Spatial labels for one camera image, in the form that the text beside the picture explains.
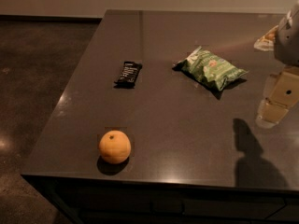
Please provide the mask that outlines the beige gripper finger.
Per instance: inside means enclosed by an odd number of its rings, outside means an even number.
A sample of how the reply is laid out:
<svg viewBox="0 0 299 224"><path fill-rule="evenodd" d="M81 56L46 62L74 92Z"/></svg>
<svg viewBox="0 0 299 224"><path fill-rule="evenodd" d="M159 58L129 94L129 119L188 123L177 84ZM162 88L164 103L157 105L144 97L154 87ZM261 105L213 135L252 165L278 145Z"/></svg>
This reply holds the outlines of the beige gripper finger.
<svg viewBox="0 0 299 224"><path fill-rule="evenodd" d="M270 129L278 125L299 102L299 67L285 66L279 74L271 74L265 82L256 123Z"/></svg>
<svg viewBox="0 0 299 224"><path fill-rule="evenodd" d="M273 51L277 30L277 25L271 28L265 35L256 40L256 42L254 43L254 48L261 51Z"/></svg>

